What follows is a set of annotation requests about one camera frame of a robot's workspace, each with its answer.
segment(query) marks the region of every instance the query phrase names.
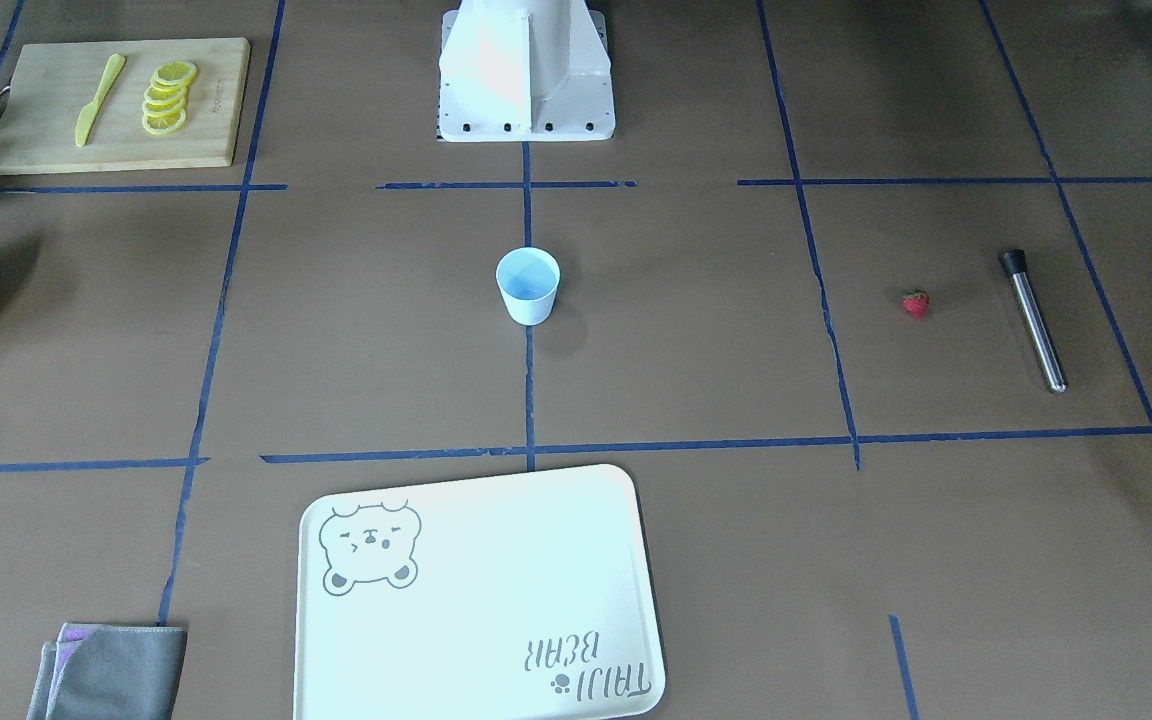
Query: cloth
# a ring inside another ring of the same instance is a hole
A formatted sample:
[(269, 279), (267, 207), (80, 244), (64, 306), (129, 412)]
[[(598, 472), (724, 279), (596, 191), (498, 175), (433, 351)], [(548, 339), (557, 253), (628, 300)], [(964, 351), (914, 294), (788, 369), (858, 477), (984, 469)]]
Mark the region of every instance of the cloth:
[(41, 646), (26, 720), (168, 720), (184, 630), (65, 623)]

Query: red strawberry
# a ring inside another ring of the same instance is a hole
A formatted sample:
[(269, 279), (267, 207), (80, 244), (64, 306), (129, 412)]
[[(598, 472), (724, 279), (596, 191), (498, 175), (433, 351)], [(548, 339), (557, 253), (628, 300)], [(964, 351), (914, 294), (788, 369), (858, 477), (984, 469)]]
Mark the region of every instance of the red strawberry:
[(901, 301), (901, 305), (905, 306), (905, 312), (914, 314), (915, 318), (922, 318), (927, 313), (927, 305), (932, 304), (932, 298), (923, 290), (907, 291), (905, 298)]

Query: cutting board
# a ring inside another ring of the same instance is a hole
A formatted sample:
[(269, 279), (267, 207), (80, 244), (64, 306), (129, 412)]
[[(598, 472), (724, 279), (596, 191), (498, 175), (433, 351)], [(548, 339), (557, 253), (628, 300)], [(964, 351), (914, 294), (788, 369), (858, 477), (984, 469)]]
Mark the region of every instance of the cutting board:
[[(91, 136), (74, 145), (78, 111), (91, 101), (111, 54), (127, 58)], [(26, 45), (0, 119), (0, 176), (233, 164), (247, 84), (244, 37), (206, 40), (61, 41)], [(141, 127), (141, 103), (154, 69), (169, 60), (198, 65), (188, 122), (170, 135)]]

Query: black cap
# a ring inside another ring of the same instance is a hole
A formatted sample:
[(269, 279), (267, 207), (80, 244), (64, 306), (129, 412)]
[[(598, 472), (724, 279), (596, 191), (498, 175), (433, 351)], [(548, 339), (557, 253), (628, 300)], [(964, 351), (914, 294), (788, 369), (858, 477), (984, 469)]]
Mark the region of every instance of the black cap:
[(1025, 272), (1024, 250), (1006, 251), (1005, 253), (998, 256), (998, 260), (1002, 263), (1002, 272), (1006, 273), (1008, 278), (1015, 275), (1016, 273)]

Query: green knife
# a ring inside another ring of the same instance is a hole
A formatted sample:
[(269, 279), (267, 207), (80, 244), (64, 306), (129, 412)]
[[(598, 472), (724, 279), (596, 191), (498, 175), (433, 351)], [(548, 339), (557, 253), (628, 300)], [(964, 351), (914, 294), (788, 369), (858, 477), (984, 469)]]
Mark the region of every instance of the green knife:
[(92, 123), (96, 122), (96, 113), (100, 113), (105, 96), (109, 94), (109, 88), (114, 86), (118, 74), (123, 71), (123, 63), (127, 63), (127, 58), (118, 53), (109, 55), (108, 63), (105, 63), (105, 73), (101, 73), (100, 76), (100, 85), (96, 86), (96, 97), (91, 103), (83, 105), (83, 109), (78, 111), (78, 123), (74, 127), (74, 145), (82, 147), (88, 144), (88, 136), (92, 132)]

